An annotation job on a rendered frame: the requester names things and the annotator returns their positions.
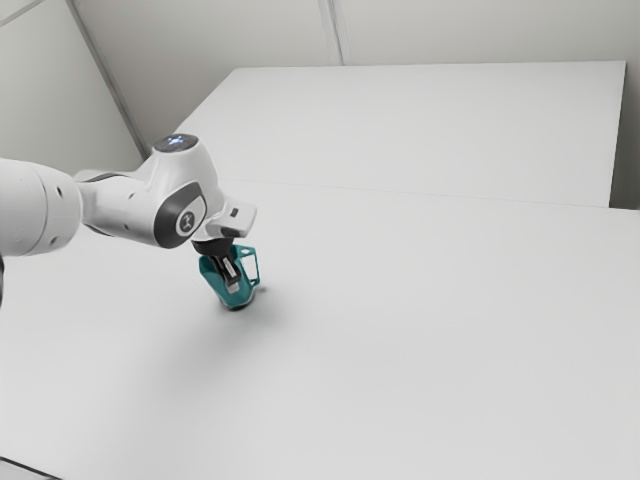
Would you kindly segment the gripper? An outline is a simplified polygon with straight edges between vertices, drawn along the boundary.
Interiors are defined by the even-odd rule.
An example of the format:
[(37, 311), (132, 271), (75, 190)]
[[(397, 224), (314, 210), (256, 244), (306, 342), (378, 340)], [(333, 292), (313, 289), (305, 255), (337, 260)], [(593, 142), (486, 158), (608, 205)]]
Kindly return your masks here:
[(239, 290), (242, 278), (241, 271), (229, 254), (234, 238), (215, 238), (207, 241), (192, 240), (194, 249), (202, 256), (213, 257), (213, 265), (222, 279), (224, 287), (229, 294)]

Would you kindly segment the teal faceted mug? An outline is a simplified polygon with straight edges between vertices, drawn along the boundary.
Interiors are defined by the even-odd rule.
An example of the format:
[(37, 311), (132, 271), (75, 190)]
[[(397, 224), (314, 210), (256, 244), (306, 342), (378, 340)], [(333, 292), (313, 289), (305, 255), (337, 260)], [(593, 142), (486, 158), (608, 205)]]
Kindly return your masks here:
[[(221, 277), (217, 273), (212, 257), (200, 256), (199, 271), (207, 284), (215, 292), (221, 303), (229, 310), (238, 310), (246, 307), (253, 300), (254, 290), (260, 284), (260, 274), (258, 267), (257, 254), (254, 248), (233, 244), (229, 253), (239, 270), (242, 278), (239, 283), (239, 290), (234, 294), (229, 294), (222, 282)], [(255, 275), (250, 276), (244, 268), (243, 261), (252, 259), (255, 266)]]

